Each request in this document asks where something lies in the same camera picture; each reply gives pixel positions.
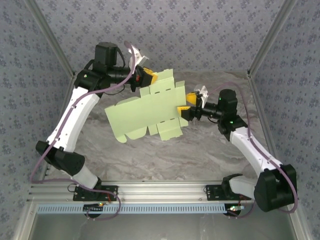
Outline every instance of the marble surface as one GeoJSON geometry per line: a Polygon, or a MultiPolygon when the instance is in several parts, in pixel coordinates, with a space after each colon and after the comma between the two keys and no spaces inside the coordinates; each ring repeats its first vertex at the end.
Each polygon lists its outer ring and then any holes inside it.
{"type": "MultiPolygon", "coordinates": [[[[255,137],[266,146],[257,109],[245,74],[228,72],[175,71],[175,81],[185,81],[186,93],[196,84],[205,84],[209,92],[232,81],[243,89],[247,101],[251,128],[255,137]]],[[[220,134],[218,126],[206,118],[193,120],[183,127],[183,135],[168,141],[147,134],[126,143],[118,142],[109,125],[104,109],[117,102],[139,96],[127,87],[115,96],[104,95],[93,108],[79,135],[75,152],[84,155],[88,168],[102,180],[222,180],[241,173],[256,178],[253,168],[242,153],[220,134]]],[[[218,101],[219,92],[209,97],[218,101]]],[[[238,96],[238,114],[245,119],[243,101],[238,96]]],[[[65,177],[51,168],[47,179],[65,177]]]]}

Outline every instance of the gray marble table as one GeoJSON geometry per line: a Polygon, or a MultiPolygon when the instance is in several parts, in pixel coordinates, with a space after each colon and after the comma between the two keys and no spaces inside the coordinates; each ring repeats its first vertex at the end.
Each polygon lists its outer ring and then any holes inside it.
{"type": "MultiPolygon", "coordinates": [[[[245,74],[227,72],[175,71],[175,81],[185,81],[186,93],[196,84],[205,84],[209,92],[232,81],[243,89],[247,101],[251,128],[255,137],[266,146],[258,112],[245,74]]],[[[217,102],[219,92],[209,97],[217,102]]],[[[104,95],[93,108],[79,135],[75,151],[86,158],[86,165],[102,180],[222,180],[230,174],[241,173],[256,178],[242,153],[218,131],[218,126],[207,119],[189,122],[183,135],[168,141],[147,134],[137,140],[118,142],[112,132],[104,109],[117,102],[139,96],[127,87],[115,96],[104,95]]],[[[246,120],[245,108],[238,98],[238,113],[246,120]]],[[[65,177],[51,168],[47,179],[65,177]]]]}

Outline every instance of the wall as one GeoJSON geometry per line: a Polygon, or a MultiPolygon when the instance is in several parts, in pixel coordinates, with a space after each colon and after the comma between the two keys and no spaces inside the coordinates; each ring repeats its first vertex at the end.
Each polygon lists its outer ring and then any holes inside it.
{"type": "Polygon", "coordinates": [[[320,239],[320,2],[298,0],[254,77],[280,159],[320,239]]]}
{"type": "Polygon", "coordinates": [[[149,52],[154,70],[246,70],[283,0],[36,0],[74,71],[98,42],[149,52]]]}
{"type": "Polygon", "coordinates": [[[57,123],[69,78],[23,1],[0,1],[0,239],[11,239],[38,140],[57,123]]]}

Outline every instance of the patterned wallpaper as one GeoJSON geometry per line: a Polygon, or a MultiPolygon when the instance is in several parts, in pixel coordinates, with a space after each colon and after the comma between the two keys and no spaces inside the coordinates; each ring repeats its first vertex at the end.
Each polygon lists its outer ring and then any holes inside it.
{"type": "Polygon", "coordinates": [[[12,238],[39,158],[68,87],[23,1],[0,0],[0,239],[12,238]]]}
{"type": "Polygon", "coordinates": [[[320,2],[298,0],[254,77],[280,159],[320,240],[320,2]]]}
{"type": "Polygon", "coordinates": [[[36,0],[74,71],[129,40],[160,71],[246,70],[283,0],[36,0]]]}

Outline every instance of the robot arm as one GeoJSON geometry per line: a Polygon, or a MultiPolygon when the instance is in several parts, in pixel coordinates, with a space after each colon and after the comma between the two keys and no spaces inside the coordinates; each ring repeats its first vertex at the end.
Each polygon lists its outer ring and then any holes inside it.
{"type": "Polygon", "coordinates": [[[252,134],[248,136],[247,124],[237,115],[236,92],[230,89],[222,90],[217,104],[207,102],[207,98],[206,88],[197,86],[195,92],[186,95],[186,100],[195,106],[182,106],[177,110],[187,121],[192,121],[193,118],[200,120],[201,117],[216,119],[220,133],[242,152],[258,177],[258,180],[248,179],[241,174],[225,177],[222,182],[225,194],[241,194],[254,199],[265,212],[294,203],[289,183],[270,161],[284,171],[297,191],[295,169],[290,164],[283,165],[275,159],[252,134]]]}
{"type": "MultiPolygon", "coordinates": [[[[148,58],[136,47],[133,47],[133,51],[135,71],[126,84],[130,84],[130,88],[134,92],[137,87],[146,87],[152,84],[156,80],[156,76],[150,69],[139,66],[148,58]]],[[[44,159],[56,169],[67,173],[72,179],[89,189],[100,189],[101,181],[86,167],[85,157],[77,154],[74,150],[80,131],[89,113],[102,97],[102,93],[90,94],[78,102],[66,120],[59,138],[55,138],[69,109],[73,107],[74,102],[80,96],[88,92],[108,88],[111,84],[118,84],[128,76],[130,67],[116,66],[118,53],[125,62],[116,44],[100,42],[95,47],[94,59],[77,75],[71,99],[57,127],[46,142],[38,141],[36,145],[36,150],[42,155],[49,145],[55,141],[53,148],[44,159]]]]}

